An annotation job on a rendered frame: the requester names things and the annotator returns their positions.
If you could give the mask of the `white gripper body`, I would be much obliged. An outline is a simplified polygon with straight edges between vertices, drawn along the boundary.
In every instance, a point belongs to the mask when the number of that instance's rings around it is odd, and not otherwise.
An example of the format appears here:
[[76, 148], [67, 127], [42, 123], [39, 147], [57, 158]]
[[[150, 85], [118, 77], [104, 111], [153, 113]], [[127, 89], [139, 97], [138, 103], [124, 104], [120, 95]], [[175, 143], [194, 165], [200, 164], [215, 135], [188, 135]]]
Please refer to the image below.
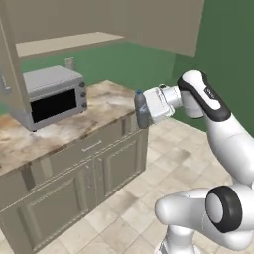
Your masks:
[[155, 124], [171, 117], [175, 113], [172, 105], [169, 105], [160, 88], [155, 87], [144, 92], [147, 107]]

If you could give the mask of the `bottled water with blue cap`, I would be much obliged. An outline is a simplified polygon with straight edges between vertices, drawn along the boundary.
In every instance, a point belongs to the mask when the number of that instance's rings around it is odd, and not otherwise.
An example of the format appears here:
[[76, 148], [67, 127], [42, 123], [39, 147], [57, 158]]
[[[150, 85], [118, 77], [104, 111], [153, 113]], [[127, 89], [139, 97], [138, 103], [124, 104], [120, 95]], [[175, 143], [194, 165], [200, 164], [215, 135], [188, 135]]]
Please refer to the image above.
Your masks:
[[141, 90], [137, 90], [134, 97], [135, 111], [138, 126], [146, 129], [150, 125], [150, 112], [147, 106], [146, 98]]

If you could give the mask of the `beige base cabinet door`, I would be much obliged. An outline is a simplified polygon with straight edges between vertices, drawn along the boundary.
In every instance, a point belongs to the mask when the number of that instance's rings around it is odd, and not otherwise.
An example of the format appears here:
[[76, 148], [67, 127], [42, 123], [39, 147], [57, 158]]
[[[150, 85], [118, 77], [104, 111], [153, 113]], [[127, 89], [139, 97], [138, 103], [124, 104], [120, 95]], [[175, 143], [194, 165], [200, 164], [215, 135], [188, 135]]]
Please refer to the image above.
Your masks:
[[87, 161], [2, 209], [0, 223], [15, 254], [35, 254], [95, 207]]
[[148, 130], [116, 142], [94, 160], [97, 202], [102, 203], [146, 169]]

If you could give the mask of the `beige drawer front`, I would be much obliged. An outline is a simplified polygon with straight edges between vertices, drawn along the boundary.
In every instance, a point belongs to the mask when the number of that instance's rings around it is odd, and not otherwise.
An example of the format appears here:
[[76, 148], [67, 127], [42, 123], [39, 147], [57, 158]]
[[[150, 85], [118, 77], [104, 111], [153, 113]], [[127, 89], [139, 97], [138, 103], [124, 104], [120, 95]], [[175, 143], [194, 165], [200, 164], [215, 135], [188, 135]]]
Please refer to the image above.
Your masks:
[[20, 171], [0, 176], [0, 209], [24, 197], [27, 192], [28, 190]]
[[[126, 120], [120, 119], [113, 124], [100, 128], [93, 135], [67, 145], [64, 149], [50, 155], [42, 162], [42, 167], [49, 176], [59, 174], [113, 144], [115, 141], [120, 140], [125, 134]], [[86, 148], [98, 140], [101, 140], [102, 143], [86, 152], [81, 151], [82, 148]]]

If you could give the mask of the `grey toaster oven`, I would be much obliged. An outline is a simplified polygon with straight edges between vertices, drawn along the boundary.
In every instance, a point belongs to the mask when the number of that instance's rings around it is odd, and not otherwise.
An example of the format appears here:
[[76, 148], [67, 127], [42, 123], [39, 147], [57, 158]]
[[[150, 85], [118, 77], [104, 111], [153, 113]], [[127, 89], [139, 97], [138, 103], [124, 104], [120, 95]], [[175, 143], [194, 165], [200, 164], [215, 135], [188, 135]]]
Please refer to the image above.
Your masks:
[[84, 77], [57, 65], [26, 72], [32, 111], [8, 107], [9, 114], [30, 131], [37, 131], [87, 109]]

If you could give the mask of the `beige wall cabinet door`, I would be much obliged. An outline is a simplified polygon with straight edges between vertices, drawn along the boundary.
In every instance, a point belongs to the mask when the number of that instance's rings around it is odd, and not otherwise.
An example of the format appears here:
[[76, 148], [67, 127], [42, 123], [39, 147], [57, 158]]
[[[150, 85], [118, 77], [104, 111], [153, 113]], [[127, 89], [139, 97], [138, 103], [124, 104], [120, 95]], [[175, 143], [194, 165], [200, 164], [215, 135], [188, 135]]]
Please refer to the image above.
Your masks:
[[126, 37], [133, 43], [193, 56], [204, 0], [127, 0]]
[[[4, 76], [10, 93], [2, 89], [1, 75]], [[5, 0], [0, 0], [0, 100], [8, 107], [31, 111], [24, 77], [21, 73], [19, 57], [8, 20]]]

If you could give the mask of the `beige wall cabinet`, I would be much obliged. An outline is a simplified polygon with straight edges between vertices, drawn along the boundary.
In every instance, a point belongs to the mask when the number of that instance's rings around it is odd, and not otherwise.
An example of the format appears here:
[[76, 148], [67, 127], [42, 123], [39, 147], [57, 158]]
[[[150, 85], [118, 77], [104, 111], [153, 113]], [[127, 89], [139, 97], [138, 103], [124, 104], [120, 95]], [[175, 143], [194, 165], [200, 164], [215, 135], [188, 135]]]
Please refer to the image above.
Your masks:
[[134, 0], [0, 0], [25, 60], [110, 42], [137, 32]]

